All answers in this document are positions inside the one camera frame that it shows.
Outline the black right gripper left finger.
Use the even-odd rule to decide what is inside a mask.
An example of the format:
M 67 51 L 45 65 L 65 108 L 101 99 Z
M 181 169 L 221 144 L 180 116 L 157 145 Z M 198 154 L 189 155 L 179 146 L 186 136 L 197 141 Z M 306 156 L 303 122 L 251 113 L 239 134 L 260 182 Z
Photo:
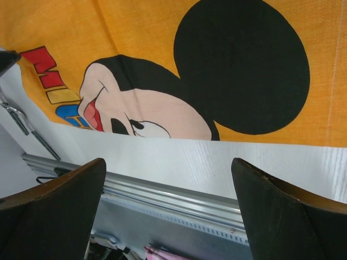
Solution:
M 106 177 L 97 158 L 1 199 L 1 259 L 83 259 Z

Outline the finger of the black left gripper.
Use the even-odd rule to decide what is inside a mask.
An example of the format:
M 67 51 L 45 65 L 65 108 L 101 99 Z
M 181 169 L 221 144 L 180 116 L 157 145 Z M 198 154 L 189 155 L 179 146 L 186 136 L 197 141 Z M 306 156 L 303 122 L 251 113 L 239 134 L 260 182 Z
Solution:
M 0 51 L 0 76 L 5 74 L 17 61 L 21 59 L 21 55 L 16 51 Z

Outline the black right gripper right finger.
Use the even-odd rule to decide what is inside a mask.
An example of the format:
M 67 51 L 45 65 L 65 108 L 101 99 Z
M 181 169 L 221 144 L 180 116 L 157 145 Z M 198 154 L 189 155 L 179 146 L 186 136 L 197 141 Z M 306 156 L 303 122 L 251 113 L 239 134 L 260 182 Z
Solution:
M 234 158 L 233 183 L 254 259 L 346 259 L 346 204 Z

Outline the orange Mickey Mouse placemat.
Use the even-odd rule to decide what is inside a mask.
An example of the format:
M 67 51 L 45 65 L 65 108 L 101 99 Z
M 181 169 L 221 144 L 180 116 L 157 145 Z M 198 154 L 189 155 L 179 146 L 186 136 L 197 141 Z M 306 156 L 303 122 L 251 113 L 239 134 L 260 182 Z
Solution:
M 1 1 L 1 47 L 55 123 L 346 147 L 346 1 Z

